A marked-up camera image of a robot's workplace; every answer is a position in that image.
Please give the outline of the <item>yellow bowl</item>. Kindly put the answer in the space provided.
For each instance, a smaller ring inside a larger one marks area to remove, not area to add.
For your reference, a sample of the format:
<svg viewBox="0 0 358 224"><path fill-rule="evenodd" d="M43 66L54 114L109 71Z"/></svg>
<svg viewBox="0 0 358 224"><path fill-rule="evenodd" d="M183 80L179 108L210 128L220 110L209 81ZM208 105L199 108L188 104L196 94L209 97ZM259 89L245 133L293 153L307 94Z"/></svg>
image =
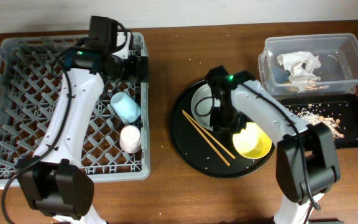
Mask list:
<svg viewBox="0 0 358 224"><path fill-rule="evenodd" d="M253 122L246 123L246 128L232 136L235 150L247 159L260 159L272 148L272 140Z"/></svg>

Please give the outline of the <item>blue cup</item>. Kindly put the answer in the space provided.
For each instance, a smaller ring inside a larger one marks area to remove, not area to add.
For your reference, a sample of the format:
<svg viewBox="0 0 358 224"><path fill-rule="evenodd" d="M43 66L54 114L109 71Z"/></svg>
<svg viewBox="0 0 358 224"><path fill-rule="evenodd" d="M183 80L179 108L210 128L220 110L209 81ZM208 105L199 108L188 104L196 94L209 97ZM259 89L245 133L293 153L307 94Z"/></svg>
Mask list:
<svg viewBox="0 0 358 224"><path fill-rule="evenodd" d="M118 117L126 123L133 123L141 115L140 106L124 92L117 92L110 102Z"/></svg>

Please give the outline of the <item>grey round plate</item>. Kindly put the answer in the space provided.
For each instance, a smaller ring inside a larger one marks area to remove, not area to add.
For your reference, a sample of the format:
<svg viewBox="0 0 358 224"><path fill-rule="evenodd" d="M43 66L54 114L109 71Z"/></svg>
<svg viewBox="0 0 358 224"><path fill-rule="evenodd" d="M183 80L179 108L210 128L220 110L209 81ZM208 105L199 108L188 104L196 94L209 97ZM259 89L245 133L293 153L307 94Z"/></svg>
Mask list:
<svg viewBox="0 0 358 224"><path fill-rule="evenodd" d="M196 89L191 99L191 113L194 119L207 130L212 131L213 128L210 125L211 115L200 116L200 114L206 114L211 110L212 107L212 93L208 84L201 85ZM220 101L215 98L215 107L220 107Z"/></svg>

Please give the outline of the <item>food scraps pile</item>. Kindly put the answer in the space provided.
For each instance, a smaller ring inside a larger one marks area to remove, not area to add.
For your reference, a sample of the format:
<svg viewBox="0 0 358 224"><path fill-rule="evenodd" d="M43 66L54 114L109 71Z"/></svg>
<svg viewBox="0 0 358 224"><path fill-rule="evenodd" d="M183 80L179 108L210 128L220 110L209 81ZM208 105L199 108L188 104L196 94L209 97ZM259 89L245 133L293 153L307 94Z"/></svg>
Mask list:
<svg viewBox="0 0 358 224"><path fill-rule="evenodd" d="M320 109L319 107L321 107L321 104L308 104L306 108L298 108L296 115L312 125L323 123L331 130L334 139L344 139L345 135L338 131L341 120L329 115L323 115L325 109Z"/></svg>

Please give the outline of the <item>white tissue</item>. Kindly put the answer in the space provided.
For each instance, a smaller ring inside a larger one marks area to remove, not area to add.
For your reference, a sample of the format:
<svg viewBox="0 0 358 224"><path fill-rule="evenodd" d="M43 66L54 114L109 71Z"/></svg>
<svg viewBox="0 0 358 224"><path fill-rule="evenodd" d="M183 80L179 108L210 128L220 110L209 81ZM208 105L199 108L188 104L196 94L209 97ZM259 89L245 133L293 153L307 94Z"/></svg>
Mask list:
<svg viewBox="0 0 358 224"><path fill-rule="evenodd" d="M290 83L314 83L320 82L321 78L313 72L321 66L318 56L311 52L298 51L287 54L280 54L277 62L290 73Z"/></svg>

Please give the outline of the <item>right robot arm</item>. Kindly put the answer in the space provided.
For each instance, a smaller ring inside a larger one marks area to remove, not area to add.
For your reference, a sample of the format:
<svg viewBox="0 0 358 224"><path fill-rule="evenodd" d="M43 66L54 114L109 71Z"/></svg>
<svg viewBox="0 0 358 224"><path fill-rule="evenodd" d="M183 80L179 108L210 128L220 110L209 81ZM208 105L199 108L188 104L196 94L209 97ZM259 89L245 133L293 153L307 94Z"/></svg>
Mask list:
<svg viewBox="0 0 358 224"><path fill-rule="evenodd" d="M318 200L341 178L331 130L293 114L247 70L231 75L218 66L205 79L213 100L220 102L211 107L214 131L237 133L251 120L277 150L276 180L284 196L273 223L309 223L320 209Z"/></svg>

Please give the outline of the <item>pink cup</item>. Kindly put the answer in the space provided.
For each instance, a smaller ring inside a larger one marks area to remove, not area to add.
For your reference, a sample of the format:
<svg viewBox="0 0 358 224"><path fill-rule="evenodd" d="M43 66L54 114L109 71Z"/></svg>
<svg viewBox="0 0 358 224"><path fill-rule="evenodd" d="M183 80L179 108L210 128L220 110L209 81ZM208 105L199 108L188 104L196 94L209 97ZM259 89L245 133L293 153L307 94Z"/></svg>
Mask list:
<svg viewBox="0 0 358 224"><path fill-rule="evenodd" d="M140 150L141 132L133 125L122 128L120 132L119 145L124 152L134 154Z"/></svg>

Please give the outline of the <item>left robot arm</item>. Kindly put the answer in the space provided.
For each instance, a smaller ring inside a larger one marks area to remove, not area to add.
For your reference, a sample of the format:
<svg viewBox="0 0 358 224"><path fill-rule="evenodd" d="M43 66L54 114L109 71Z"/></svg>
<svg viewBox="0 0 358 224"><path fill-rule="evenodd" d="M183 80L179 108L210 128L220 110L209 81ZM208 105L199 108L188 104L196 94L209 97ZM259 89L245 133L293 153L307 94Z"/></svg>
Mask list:
<svg viewBox="0 0 358 224"><path fill-rule="evenodd" d="M80 168L94 106L112 82L147 83L144 36L120 22L92 16L89 35L53 61L62 87L52 119L29 159L20 159L14 179L29 207L59 223L102 223L93 207L94 183Z"/></svg>

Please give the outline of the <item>wooden chopstick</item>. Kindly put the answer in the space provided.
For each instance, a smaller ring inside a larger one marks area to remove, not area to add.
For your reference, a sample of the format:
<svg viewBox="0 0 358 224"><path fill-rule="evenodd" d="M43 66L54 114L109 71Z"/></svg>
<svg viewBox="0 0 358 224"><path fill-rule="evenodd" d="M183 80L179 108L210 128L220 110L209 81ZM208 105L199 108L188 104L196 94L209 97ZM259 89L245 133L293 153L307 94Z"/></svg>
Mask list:
<svg viewBox="0 0 358 224"><path fill-rule="evenodd" d="M214 141L221 149L223 149L232 159L235 159L235 155L231 153L222 143L220 143L208 130L206 130L202 125L200 125L194 118L191 117L191 120L196 123L196 125L204 132L205 136L210 140Z"/></svg>
<svg viewBox="0 0 358 224"><path fill-rule="evenodd" d="M196 129L196 131L201 135L201 137L206 141L206 143L212 148L212 150L220 157L220 159L229 167L230 163L224 156L218 151L218 149L213 145L213 143L205 136L204 132L196 125L194 121L191 120L190 115L188 115L185 111L182 110L182 114L185 118L191 123L191 125Z"/></svg>

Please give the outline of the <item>brown snack wrapper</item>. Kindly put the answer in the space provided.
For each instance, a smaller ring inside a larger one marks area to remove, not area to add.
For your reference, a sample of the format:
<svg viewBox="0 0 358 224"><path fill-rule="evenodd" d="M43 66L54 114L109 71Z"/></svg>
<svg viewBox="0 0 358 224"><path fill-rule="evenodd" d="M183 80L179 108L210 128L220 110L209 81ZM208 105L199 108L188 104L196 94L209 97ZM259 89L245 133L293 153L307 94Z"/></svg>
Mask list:
<svg viewBox="0 0 358 224"><path fill-rule="evenodd" d="M286 90L295 93L325 90L330 87L329 85L318 85L316 83L299 83L299 85L297 86L296 83L285 82L284 85Z"/></svg>

